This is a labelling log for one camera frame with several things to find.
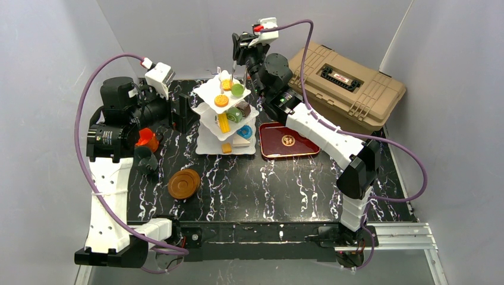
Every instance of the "white cable tie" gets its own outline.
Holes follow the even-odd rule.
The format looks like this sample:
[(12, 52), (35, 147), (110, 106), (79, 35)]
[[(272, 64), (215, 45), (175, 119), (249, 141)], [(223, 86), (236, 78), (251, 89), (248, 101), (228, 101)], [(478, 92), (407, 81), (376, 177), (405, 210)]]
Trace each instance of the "white cable tie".
[(91, 196), (108, 196), (108, 195), (117, 195), (117, 194), (127, 193), (127, 192), (128, 192), (128, 190), (119, 190), (119, 191), (108, 192), (108, 193), (103, 193), (103, 192), (94, 193), (94, 192), (91, 192)]

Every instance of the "white plastic bracket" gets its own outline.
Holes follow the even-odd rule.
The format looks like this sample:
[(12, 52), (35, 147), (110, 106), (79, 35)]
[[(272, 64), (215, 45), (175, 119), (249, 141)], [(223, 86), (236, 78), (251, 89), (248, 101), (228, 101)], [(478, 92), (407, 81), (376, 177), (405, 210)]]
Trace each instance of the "white plastic bracket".
[[(167, 218), (152, 218), (135, 230), (148, 238), (164, 240), (172, 236), (172, 221)], [(153, 246), (153, 243), (149, 243), (149, 249)]]
[(366, 213), (364, 210), (366, 209), (367, 203), (369, 203), (369, 195), (371, 194), (371, 190), (373, 190), (372, 186), (369, 186), (366, 189), (366, 193), (364, 193), (364, 198), (360, 199), (352, 199), (343, 195), (343, 210), (341, 212), (340, 223), (345, 227), (349, 228), (353, 232), (356, 232), (361, 228), (361, 220)]
[(111, 158), (97, 157), (89, 162), (94, 184), (100, 191), (91, 197), (91, 222), (85, 247), (92, 252), (106, 254), (109, 249), (116, 252), (130, 244), (130, 236), (119, 226), (98, 200), (102, 196), (112, 211), (126, 222), (128, 202), (128, 180), (133, 166), (133, 158), (121, 159), (113, 163)]
[[(269, 28), (272, 29), (272, 28), (278, 27), (276, 24), (275, 17), (259, 19), (257, 21), (257, 23), (262, 25), (265, 29), (269, 29)], [(269, 31), (267, 33), (258, 32), (258, 34), (259, 34), (259, 37), (252, 40), (252, 42), (250, 42), (248, 44), (248, 47), (251, 48), (251, 47), (257, 45), (258, 43), (262, 43), (263, 45), (269, 45), (274, 40), (278, 39), (278, 31)]]
[(175, 76), (173, 69), (162, 62), (156, 64), (156, 67), (145, 73), (147, 84), (154, 87), (159, 95), (165, 100), (169, 99), (168, 86)]
[[(318, 145), (323, 151), (330, 155), (339, 167), (345, 169), (350, 164), (352, 155), (357, 155), (362, 149), (362, 141), (349, 135), (342, 135), (334, 131), (329, 131), (318, 121), (324, 117), (313, 110), (318, 120), (315, 119), (305, 104), (299, 104), (294, 108), (294, 114), (287, 116), (285, 126), (297, 131), (302, 136)], [(325, 120), (329, 125), (339, 129)]]

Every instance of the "white wall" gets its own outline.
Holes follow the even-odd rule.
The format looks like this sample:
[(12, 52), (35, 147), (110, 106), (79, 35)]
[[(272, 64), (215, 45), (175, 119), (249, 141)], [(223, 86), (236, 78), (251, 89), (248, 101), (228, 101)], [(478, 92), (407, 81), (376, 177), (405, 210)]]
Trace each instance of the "white wall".
[[(0, 3), (0, 284), (73, 284), (91, 191), (75, 157), (75, 111), (90, 73), (121, 48), (95, 1)], [(133, 76), (126, 60), (99, 76), (85, 121), (99, 81), (118, 75)]]
[[(450, 284), (502, 284), (504, 2), (415, 1), (383, 71), (408, 91), (387, 126), (425, 162), (414, 202)], [(413, 194), (421, 183), (398, 151)]]
[[(171, 65), (178, 78), (209, 78), (215, 66), (232, 66), (232, 33), (251, 32), (259, 18), (279, 25), (303, 18), (315, 23), (312, 41), (378, 69), (409, 0), (98, 0), (125, 51)], [(284, 30), (271, 51), (293, 57), (308, 25)], [(141, 75), (141, 68), (133, 68)]]

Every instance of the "wooden coaster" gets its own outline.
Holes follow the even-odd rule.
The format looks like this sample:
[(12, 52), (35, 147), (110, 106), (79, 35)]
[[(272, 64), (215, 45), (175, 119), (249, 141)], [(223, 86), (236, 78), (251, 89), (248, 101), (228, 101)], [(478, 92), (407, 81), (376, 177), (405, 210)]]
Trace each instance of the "wooden coaster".
[(175, 173), (168, 182), (168, 192), (175, 199), (191, 197), (200, 187), (200, 176), (196, 171), (184, 169)]

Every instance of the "gray wall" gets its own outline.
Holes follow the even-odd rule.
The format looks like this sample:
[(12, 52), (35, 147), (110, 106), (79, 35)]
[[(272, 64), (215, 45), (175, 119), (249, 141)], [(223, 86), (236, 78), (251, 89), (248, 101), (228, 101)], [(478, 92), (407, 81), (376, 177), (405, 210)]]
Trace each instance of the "gray wall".
[[(387, 126), (427, 166), (413, 206), (452, 284), (504, 281), (503, 11), (502, 1), (415, 1), (383, 64), (408, 88)], [(395, 154), (413, 194), (418, 169)]]
[[(410, 1), (98, 0), (125, 51), (171, 65), (178, 78), (209, 78), (215, 66), (232, 66), (232, 33), (251, 31), (259, 18), (279, 25), (303, 18), (315, 23), (312, 41), (378, 69)], [(308, 25), (281, 31), (271, 51), (293, 57)], [(132, 66), (138, 75), (141, 68)]]
[[(0, 284), (73, 284), (91, 197), (75, 157), (75, 110), (90, 73), (121, 48), (95, 1), (0, 4)], [(126, 60), (98, 81), (117, 75), (133, 76)]]
[[(155, 269), (153, 256), (147, 265)], [(434, 285), (424, 251), (376, 251), (365, 270), (352, 275), (337, 263), (315, 260), (218, 260), (186, 262), (167, 274), (94, 267), (90, 285)]]

